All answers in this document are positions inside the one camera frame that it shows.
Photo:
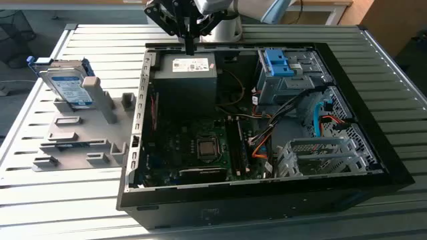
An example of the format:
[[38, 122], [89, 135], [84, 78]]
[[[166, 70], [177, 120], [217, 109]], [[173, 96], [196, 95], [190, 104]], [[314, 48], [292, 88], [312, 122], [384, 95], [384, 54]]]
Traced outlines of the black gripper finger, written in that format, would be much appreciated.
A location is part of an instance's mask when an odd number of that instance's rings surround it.
[[173, 17], [158, 0], [149, 0], [146, 2], [144, 13], [169, 36], [176, 35], [184, 44], [185, 54], [189, 55], [190, 35], [185, 24], [185, 17]]
[[226, 11], [213, 12], [206, 16], [206, 18], [197, 23], [197, 19], [201, 16], [198, 12], [193, 12], [189, 15], [189, 54], [194, 54], [196, 50], [196, 40], [200, 39], [200, 36], [206, 36], [213, 28], [217, 26], [221, 20], [225, 19], [228, 15]]

